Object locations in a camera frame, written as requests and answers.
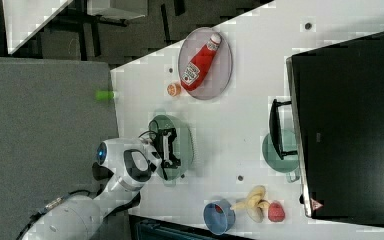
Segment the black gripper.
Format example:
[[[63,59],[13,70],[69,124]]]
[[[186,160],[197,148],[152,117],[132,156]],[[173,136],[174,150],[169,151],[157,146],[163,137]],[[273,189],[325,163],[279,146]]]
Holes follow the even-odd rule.
[[[162,167],[177,169],[181,166],[181,161],[174,155],[173,143],[177,138],[174,128],[159,129],[153,140],[154,147],[162,159]]]

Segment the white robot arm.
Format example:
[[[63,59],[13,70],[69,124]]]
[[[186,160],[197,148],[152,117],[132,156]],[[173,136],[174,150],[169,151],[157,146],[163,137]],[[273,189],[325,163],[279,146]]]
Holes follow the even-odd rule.
[[[94,198],[76,191],[57,198],[31,217],[16,240],[89,240],[110,213],[133,206],[153,173],[178,160],[172,150],[177,137],[169,128],[101,142],[96,164],[112,174],[102,192]]]

